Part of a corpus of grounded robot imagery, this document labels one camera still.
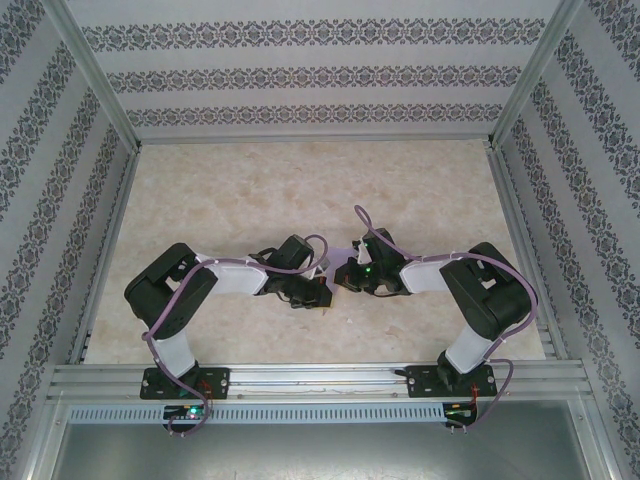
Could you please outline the grey metal sheet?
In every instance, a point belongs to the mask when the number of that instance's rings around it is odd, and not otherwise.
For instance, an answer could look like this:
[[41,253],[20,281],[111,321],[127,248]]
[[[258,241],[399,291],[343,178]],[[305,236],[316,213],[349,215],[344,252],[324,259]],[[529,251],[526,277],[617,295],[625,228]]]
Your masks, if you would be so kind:
[[29,480],[618,480],[564,420],[468,434],[438,424],[69,425]]

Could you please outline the left controller board green light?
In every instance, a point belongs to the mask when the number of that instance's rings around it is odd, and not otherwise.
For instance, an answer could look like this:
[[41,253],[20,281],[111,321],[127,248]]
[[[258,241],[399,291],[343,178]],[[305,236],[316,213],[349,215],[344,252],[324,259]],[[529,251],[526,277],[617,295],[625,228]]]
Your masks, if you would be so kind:
[[163,409],[162,421],[165,424],[172,421],[178,425],[195,425],[203,419],[207,419],[211,411],[211,406],[204,404],[167,405]]

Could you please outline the right controller board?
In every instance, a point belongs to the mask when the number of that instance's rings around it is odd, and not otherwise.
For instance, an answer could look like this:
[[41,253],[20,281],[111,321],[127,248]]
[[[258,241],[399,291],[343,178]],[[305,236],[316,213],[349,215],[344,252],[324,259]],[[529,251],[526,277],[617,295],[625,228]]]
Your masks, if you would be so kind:
[[446,421],[454,426],[469,426],[476,421],[478,416],[475,402],[444,403],[443,407]]

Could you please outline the aluminium mounting rail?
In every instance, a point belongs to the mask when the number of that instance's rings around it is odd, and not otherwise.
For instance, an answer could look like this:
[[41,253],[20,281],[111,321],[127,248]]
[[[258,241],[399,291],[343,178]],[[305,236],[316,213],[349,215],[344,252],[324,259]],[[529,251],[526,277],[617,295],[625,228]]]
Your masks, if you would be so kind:
[[[579,360],[513,362],[504,401],[592,399],[594,390]],[[231,364],[226,401],[232,403],[364,403],[404,401],[401,363]],[[61,365],[45,390],[47,403],[134,404],[146,367],[136,364]]]

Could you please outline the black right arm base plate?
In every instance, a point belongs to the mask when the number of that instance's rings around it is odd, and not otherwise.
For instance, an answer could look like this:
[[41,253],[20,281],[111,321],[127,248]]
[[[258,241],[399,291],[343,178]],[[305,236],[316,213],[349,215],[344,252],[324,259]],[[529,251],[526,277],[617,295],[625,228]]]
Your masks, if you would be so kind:
[[495,397],[497,384],[491,366],[481,365],[467,374],[455,369],[441,373],[436,365],[410,365],[405,368],[410,398],[463,398],[476,393]]

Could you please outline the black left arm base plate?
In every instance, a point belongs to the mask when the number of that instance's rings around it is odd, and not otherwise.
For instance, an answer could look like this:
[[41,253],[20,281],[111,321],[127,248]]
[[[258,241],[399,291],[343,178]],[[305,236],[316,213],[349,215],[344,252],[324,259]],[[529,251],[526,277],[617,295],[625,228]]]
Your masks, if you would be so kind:
[[[223,400],[228,395],[230,370],[194,366],[179,380],[206,399]],[[144,371],[139,396],[143,400],[197,399],[196,395],[172,382],[159,368],[147,368]]]

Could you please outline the aluminium side rail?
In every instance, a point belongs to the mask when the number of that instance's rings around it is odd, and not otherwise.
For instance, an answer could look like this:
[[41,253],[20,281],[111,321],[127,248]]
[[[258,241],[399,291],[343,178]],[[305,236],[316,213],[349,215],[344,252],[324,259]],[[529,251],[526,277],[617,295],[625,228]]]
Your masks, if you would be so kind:
[[514,246],[519,271],[537,294],[538,309],[535,323],[545,357],[548,360],[569,360],[571,354],[564,344],[552,301],[529,237],[526,219],[521,211],[517,192],[511,182],[504,158],[501,152],[491,144],[486,145],[486,154]]
[[115,251],[119,231],[122,225],[127,202],[139,163],[142,145],[129,155],[120,175],[113,202],[106,220],[105,230],[101,237],[98,256],[88,282],[88,290],[83,297],[79,318],[73,335],[65,364],[77,365],[84,362],[87,339],[91,336],[100,299],[103,294],[112,257]]

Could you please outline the aluminium frame post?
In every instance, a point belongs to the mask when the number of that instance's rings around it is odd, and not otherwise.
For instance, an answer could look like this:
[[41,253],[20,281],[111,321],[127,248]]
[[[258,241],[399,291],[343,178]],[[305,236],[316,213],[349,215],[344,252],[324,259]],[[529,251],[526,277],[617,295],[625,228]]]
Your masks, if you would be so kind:
[[485,142],[488,150],[495,150],[505,140],[551,60],[554,50],[583,4],[584,0],[559,0],[493,131]]
[[127,149],[137,152],[141,141],[66,0],[40,1]]

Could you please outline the aluminium lower frame bar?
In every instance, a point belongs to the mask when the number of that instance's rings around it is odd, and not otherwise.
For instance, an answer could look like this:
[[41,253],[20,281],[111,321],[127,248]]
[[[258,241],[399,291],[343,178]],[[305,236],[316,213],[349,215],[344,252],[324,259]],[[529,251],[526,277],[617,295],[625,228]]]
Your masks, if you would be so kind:
[[69,407],[61,401],[46,403],[20,480],[52,480],[63,443]]
[[620,480],[620,470],[602,416],[593,399],[568,402],[590,480]]

